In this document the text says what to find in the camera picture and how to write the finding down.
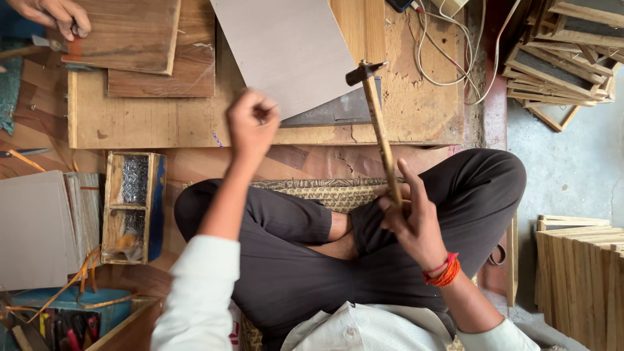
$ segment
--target cable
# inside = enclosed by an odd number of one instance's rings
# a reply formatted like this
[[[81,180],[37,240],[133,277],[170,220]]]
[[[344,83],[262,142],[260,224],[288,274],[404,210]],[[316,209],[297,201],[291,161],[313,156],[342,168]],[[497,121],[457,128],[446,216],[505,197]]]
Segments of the cable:
[[[458,84],[461,81],[463,81],[464,79],[466,79],[466,81],[472,86],[475,95],[477,96],[477,101],[475,102],[466,102],[466,105],[468,106],[472,106],[472,105],[476,105],[478,103],[480,103],[481,101],[483,101],[486,97],[486,95],[488,95],[488,93],[490,92],[492,85],[494,84],[494,79],[496,77],[496,71],[497,71],[497,66],[498,66],[498,61],[499,61],[499,46],[500,46],[500,37],[505,29],[505,27],[507,26],[507,23],[509,22],[509,20],[511,19],[511,16],[514,14],[516,8],[518,7],[518,4],[520,3],[520,0],[516,0],[516,2],[514,3],[514,6],[512,7],[511,11],[509,12],[509,15],[507,15],[507,19],[505,20],[502,28],[499,31],[499,35],[496,38],[496,49],[495,49],[495,56],[494,56],[494,74],[492,76],[492,80],[490,81],[490,85],[488,86],[487,90],[485,91],[485,93],[483,94],[483,96],[481,96],[481,94],[479,93],[479,90],[477,88],[477,86],[474,84],[472,78],[470,77],[472,75],[472,68],[474,67],[474,63],[476,60],[476,55],[477,52],[479,50],[479,44],[481,42],[481,37],[483,35],[483,29],[485,26],[485,0],[483,0],[483,12],[482,12],[482,17],[481,17],[481,25],[479,28],[479,35],[477,36],[477,42],[476,42],[476,46],[474,49],[474,52],[472,51],[472,44],[470,43],[470,34],[469,34],[469,30],[468,28],[457,22],[456,20],[454,20],[453,18],[445,15],[442,12],[442,6],[444,5],[446,0],[442,1],[442,4],[440,4],[440,8],[439,8],[439,12],[440,12],[440,16],[430,13],[430,12],[426,12],[424,10],[424,4],[422,3],[422,0],[418,0],[419,5],[421,10],[418,9],[418,5],[416,6],[412,6],[418,13],[419,16],[419,22],[420,25],[422,26],[422,37],[421,40],[418,41],[416,39],[416,36],[414,35],[414,32],[412,31],[411,26],[409,26],[410,29],[410,33],[412,34],[412,38],[414,38],[414,40],[417,42],[418,44],[418,50],[417,50],[417,55],[415,57],[415,61],[416,64],[418,65],[418,69],[420,70],[421,74],[432,84],[435,84],[437,86],[451,86],[454,84]],[[437,45],[437,43],[433,40],[433,38],[429,35],[429,33],[427,33],[427,16],[433,16],[442,20],[445,20],[447,22],[451,22],[453,24],[456,24],[457,26],[459,26],[462,29],[462,32],[464,33],[464,36],[466,37],[466,41],[468,44],[468,50],[466,50],[466,61],[468,62],[468,70],[465,71],[463,67],[461,67],[452,57],[450,57],[446,52],[444,52],[444,50],[442,50],[441,47],[439,47]],[[427,76],[427,74],[425,73],[425,71],[422,69],[422,57],[421,57],[421,48],[422,48],[422,44],[424,42],[424,38],[427,37],[429,38],[429,40],[431,41],[431,43],[436,47],[436,49],[438,49],[442,55],[444,55],[444,57],[446,57],[451,63],[453,63],[456,68],[462,73],[462,77],[458,78],[457,80],[453,81],[453,82],[436,82],[434,81],[432,78],[430,78],[429,76]]]
[[[466,105],[472,106],[472,105],[476,105],[476,104],[480,103],[481,101],[483,101],[483,99],[485,99],[486,95],[488,95],[488,93],[490,92],[490,89],[492,88],[492,85],[494,85],[494,80],[496,79],[496,71],[499,68],[498,66],[499,66],[500,36],[503,34],[503,31],[505,30],[505,27],[507,27],[507,23],[509,23],[509,20],[511,19],[511,16],[514,14],[515,9],[518,7],[518,4],[520,4],[520,0],[515,0],[514,6],[511,8],[511,11],[509,11],[509,14],[507,15],[507,19],[503,23],[503,26],[502,26],[502,28],[499,31],[499,35],[496,37],[496,51],[495,51],[495,54],[494,54],[494,72],[492,73],[492,80],[490,81],[490,85],[487,87],[487,90],[485,91],[485,94],[483,94],[483,96],[479,100],[477,100],[475,102],[467,102]]]

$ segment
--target white shirt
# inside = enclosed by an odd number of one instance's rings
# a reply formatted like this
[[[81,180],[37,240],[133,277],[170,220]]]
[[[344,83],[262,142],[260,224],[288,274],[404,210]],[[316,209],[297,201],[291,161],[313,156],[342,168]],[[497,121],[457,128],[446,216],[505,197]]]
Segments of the white shirt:
[[[165,312],[156,321],[152,351],[231,350],[228,311],[240,276],[240,244],[197,235],[172,267]],[[467,351],[539,351],[509,319],[480,334],[457,336]],[[428,309],[345,302],[333,315],[319,311],[297,325],[282,351],[410,350],[445,351],[451,337]]]

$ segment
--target hand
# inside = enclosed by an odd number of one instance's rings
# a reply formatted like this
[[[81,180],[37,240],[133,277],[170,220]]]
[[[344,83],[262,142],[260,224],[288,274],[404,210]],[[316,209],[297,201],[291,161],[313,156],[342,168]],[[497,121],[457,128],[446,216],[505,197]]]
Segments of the hand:
[[[87,11],[71,0],[7,0],[7,2],[31,21],[46,27],[58,28],[69,41],[74,40],[74,34],[86,37],[91,32]]]
[[[277,103],[248,89],[227,110],[233,162],[243,163],[255,172],[269,151],[280,126]]]
[[[407,184],[401,184],[404,201],[403,209],[395,204],[386,190],[386,196],[379,200],[379,207],[386,216],[382,227],[391,230],[403,249],[422,267],[433,270],[447,260],[446,248],[437,221],[436,205],[429,201],[422,179],[409,167],[404,159],[399,159],[399,170]],[[409,213],[407,220],[404,211]]]

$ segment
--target blade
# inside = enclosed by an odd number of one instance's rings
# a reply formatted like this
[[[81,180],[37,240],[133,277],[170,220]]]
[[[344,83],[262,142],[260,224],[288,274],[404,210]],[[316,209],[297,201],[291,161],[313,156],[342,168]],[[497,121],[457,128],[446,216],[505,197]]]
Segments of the blade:
[[[28,155],[36,155],[36,154],[43,154],[45,152],[50,152],[52,151],[52,149],[20,149],[16,151],[20,153],[20,155],[22,156],[28,156]],[[13,155],[8,153],[8,151],[0,151],[0,157],[2,158],[12,157],[12,156]]]
[[[50,41],[39,36],[32,36],[32,43],[35,46],[50,46]]]

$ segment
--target phone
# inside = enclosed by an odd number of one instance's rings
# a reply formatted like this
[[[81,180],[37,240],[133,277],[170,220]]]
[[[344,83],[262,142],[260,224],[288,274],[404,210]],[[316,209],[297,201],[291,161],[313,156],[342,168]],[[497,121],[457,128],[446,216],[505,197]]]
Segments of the phone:
[[[392,6],[396,12],[403,12],[414,0],[386,0],[390,6]]]

